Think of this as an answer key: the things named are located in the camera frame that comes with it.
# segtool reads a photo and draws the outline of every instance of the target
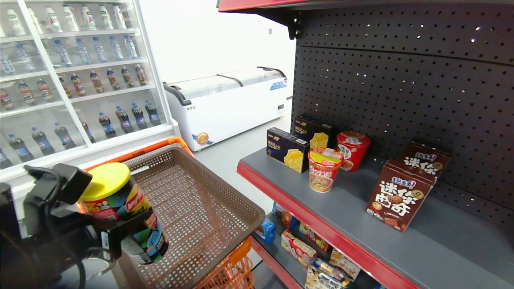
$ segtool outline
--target red noodle cup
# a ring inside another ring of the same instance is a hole
[[[341,170],[347,172],[356,171],[370,144],[370,138],[359,132],[339,133],[337,135],[337,148],[344,157]]]
[[[316,148],[309,151],[308,157],[310,188],[320,193],[330,191],[344,162],[343,156],[333,149]]]

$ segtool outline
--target chest freezer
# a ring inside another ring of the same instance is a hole
[[[278,69],[257,67],[164,83],[182,138],[198,151],[279,118],[290,92]]]

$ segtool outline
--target brown plastic basket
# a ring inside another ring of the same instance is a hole
[[[193,288],[264,220],[264,211],[182,148],[154,151],[130,170],[168,236],[162,260],[141,266],[123,255],[120,288]]]

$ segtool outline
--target white wall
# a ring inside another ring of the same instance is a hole
[[[253,14],[219,13],[216,0],[139,2],[162,81],[268,66],[292,84],[295,41],[285,26]]]

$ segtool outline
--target white bottle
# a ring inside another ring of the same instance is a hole
[[[30,14],[30,19],[32,19],[32,23],[35,26],[35,29],[38,31],[39,34],[43,34],[43,29],[41,29],[41,25],[39,25],[39,20],[35,16],[35,13],[31,8],[29,8],[29,14]]]
[[[114,29],[113,22],[111,21],[109,12],[104,4],[100,4],[100,15],[102,16],[103,26],[105,26],[105,29]]]
[[[66,22],[68,23],[69,30],[71,31],[80,31],[79,24],[77,23],[77,19],[75,18],[75,14],[68,5],[63,5],[64,16],[66,17]]]
[[[82,4],[80,6],[82,6],[82,15],[84,16],[84,21],[86,21],[87,27],[90,30],[96,30],[95,20],[93,19],[91,11],[86,4]]]
[[[118,29],[127,29],[125,25],[125,19],[123,18],[123,13],[121,13],[120,7],[118,4],[113,4],[114,8],[114,19],[116,19],[116,24],[118,25]]]
[[[9,24],[11,24],[12,34],[14,34],[14,36],[27,35],[18,14],[16,14],[13,9],[7,9],[7,18],[9,19]]]
[[[50,5],[45,6],[46,7],[46,16],[48,18],[48,22],[50,23],[50,26],[52,26],[53,32],[63,32],[63,27],[59,23],[59,19],[57,19],[56,13],[53,11],[52,7]]]

